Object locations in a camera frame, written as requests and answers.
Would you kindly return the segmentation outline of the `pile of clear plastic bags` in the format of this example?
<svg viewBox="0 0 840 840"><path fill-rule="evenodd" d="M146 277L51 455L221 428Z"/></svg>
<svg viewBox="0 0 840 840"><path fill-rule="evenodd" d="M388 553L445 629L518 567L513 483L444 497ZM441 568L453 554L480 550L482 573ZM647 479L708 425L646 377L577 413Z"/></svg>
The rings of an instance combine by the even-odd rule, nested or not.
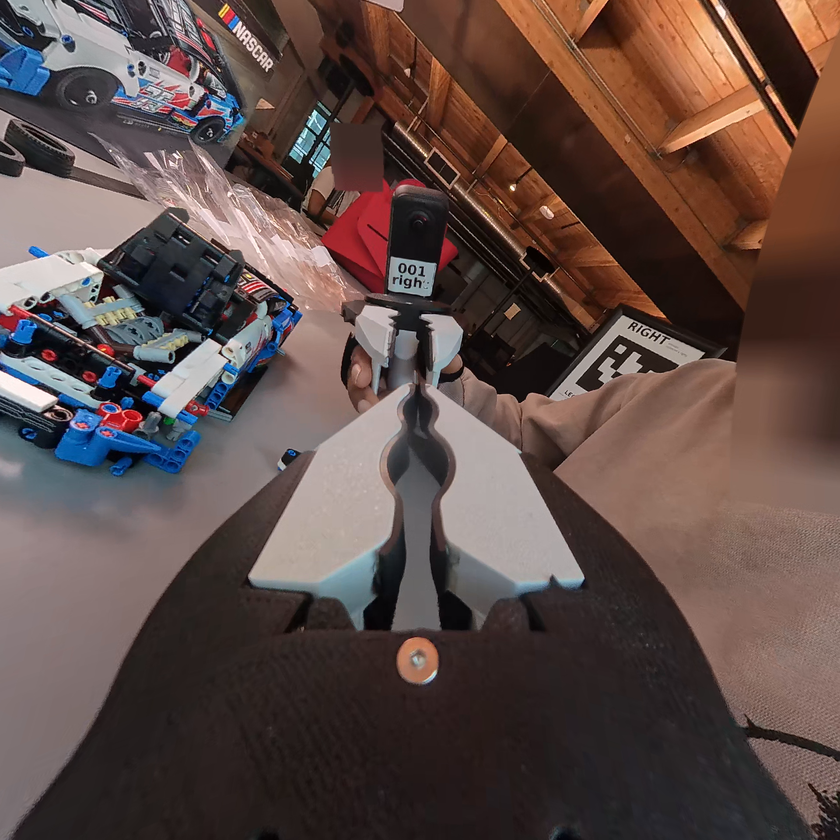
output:
<svg viewBox="0 0 840 840"><path fill-rule="evenodd" d="M303 310L340 312L364 292L329 254L298 211L231 178L190 143L186 150L146 151L134 161L120 145L91 134L141 195L187 211L207 239L240 251L245 261L290 293Z"/></svg>

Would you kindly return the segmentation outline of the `black toy car box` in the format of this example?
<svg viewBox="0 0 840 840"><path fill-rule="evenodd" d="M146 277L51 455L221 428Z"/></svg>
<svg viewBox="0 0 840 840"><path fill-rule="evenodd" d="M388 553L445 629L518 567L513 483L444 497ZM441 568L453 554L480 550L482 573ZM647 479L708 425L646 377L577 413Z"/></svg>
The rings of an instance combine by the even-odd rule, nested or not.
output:
<svg viewBox="0 0 840 840"><path fill-rule="evenodd" d="M99 140L225 167L287 42L269 2L2 1L2 111L105 161Z"/></svg>

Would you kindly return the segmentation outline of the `black light stand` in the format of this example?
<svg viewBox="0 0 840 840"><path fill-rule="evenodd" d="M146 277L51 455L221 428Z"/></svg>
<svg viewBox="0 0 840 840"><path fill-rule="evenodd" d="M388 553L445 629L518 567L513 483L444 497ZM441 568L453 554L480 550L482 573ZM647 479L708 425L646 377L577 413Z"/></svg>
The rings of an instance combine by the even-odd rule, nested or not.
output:
<svg viewBox="0 0 840 840"><path fill-rule="evenodd" d="M486 326L491 326L499 318L503 319L515 300L529 300L539 294L539 289L547 277L551 277L556 269L553 261L547 257L539 248L526 246L524 256L519 260L519 278L509 289L504 297L494 306L486 319Z"/></svg>

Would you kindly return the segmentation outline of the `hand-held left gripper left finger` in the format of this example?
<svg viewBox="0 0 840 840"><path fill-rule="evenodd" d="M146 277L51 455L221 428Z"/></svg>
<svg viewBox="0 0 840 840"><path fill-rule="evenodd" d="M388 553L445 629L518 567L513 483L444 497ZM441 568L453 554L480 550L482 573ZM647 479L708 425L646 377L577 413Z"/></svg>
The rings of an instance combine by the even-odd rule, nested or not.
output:
<svg viewBox="0 0 840 840"><path fill-rule="evenodd" d="M393 619L406 567L395 484L408 465L404 405L416 390L399 386L305 460L249 572L253 587L338 600L354 621L372 620L373 606Z"/></svg>

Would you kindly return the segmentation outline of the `framed marker sign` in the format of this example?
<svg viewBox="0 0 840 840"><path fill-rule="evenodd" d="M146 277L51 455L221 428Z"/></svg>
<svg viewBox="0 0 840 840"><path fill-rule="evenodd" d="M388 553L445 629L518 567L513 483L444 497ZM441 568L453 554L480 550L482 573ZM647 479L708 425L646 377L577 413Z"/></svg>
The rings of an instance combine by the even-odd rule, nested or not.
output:
<svg viewBox="0 0 840 840"><path fill-rule="evenodd" d="M725 344L621 304L593 332L545 395L562 401L594 392L622 375L665 373L693 361L718 359L727 350Z"/></svg>

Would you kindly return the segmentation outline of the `white framed air vent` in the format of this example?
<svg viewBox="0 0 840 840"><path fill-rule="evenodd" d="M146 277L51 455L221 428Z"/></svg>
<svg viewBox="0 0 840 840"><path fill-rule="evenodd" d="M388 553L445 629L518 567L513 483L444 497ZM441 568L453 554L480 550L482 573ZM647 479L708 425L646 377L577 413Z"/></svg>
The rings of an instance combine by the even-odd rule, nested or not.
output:
<svg viewBox="0 0 840 840"><path fill-rule="evenodd" d="M460 175L447 158L435 148L431 148L425 155L424 164L436 183L442 186L445 191L451 192Z"/></svg>

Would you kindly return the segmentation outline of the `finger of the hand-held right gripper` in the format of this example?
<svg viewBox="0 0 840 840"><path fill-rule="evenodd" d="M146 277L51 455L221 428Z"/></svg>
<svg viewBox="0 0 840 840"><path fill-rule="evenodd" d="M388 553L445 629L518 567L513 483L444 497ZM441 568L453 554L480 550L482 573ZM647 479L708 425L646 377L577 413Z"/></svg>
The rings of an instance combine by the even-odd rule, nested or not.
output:
<svg viewBox="0 0 840 840"><path fill-rule="evenodd" d="M357 343L371 357L371 389L378 394L382 371L390 365L393 357L397 310L379 305L364 305L355 317L354 337Z"/></svg>
<svg viewBox="0 0 840 840"><path fill-rule="evenodd" d="M463 330L448 314L424 313L418 330L419 358L427 385L437 387L440 376L459 353Z"/></svg>

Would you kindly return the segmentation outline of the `person's beige printed sweatshirt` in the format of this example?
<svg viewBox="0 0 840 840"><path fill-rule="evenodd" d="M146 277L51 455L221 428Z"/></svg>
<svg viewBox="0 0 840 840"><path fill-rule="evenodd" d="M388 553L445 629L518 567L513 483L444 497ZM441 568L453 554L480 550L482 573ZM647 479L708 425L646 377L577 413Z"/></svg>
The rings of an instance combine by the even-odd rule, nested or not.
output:
<svg viewBox="0 0 840 840"><path fill-rule="evenodd" d="M838 522L733 500L723 427L561 429L565 477L674 598L812 837L838 838Z"/></svg>

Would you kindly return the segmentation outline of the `person's right forearm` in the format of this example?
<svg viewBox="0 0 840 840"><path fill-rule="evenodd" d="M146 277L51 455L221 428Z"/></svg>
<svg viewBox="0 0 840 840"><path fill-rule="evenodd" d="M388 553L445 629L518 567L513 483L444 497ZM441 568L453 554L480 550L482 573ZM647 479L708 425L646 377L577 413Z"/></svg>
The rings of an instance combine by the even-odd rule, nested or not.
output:
<svg viewBox="0 0 840 840"><path fill-rule="evenodd" d="M557 467L588 440L634 448L702 440L729 418L735 363L690 362L666 373L621 374L593 392L554 401L530 394L519 402L467 369L440 391L523 454Z"/></svg>

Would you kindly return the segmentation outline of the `lego race car model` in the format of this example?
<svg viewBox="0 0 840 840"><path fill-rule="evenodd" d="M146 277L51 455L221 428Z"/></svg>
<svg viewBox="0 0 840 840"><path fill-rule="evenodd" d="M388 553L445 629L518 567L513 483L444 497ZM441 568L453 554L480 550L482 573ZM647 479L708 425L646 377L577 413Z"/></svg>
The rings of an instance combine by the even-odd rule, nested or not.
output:
<svg viewBox="0 0 840 840"><path fill-rule="evenodd" d="M1 417L57 459L177 474L204 417L231 419L301 320L293 297L169 208L110 251L1 272Z"/></svg>

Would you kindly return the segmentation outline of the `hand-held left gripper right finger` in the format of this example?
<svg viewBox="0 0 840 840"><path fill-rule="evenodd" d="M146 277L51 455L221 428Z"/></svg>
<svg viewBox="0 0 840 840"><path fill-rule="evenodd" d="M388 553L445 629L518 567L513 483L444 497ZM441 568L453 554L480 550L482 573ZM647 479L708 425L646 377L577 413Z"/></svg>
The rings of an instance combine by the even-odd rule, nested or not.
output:
<svg viewBox="0 0 840 840"><path fill-rule="evenodd" d="M500 600L581 588L585 575L521 452L427 385L420 460L439 485L429 556L442 613L485 617Z"/></svg>

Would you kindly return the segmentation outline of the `red felt bag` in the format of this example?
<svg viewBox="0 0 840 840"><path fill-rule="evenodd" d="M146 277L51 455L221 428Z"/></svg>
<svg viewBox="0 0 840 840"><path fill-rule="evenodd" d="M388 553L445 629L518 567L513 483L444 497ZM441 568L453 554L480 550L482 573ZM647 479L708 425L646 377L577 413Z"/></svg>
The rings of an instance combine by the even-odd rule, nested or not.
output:
<svg viewBox="0 0 840 840"><path fill-rule="evenodd" d="M430 298L438 271L458 256L447 227L446 195L406 180L363 193L322 242L369 291Z"/></svg>

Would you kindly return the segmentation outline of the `person's right hand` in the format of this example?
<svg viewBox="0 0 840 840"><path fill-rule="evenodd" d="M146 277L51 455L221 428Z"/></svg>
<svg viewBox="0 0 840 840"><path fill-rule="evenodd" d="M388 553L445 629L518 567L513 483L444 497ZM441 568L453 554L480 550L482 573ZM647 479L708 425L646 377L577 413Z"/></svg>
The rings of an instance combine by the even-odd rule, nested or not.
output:
<svg viewBox="0 0 840 840"><path fill-rule="evenodd" d="M466 367L460 356L442 372L438 389L459 406L465 404L463 377ZM380 400L390 395L386 377L381 374L379 384L373 387L373 363L370 355L359 345L354 336L349 336L344 346L341 379L349 394L351 404L357 413L364 413Z"/></svg>

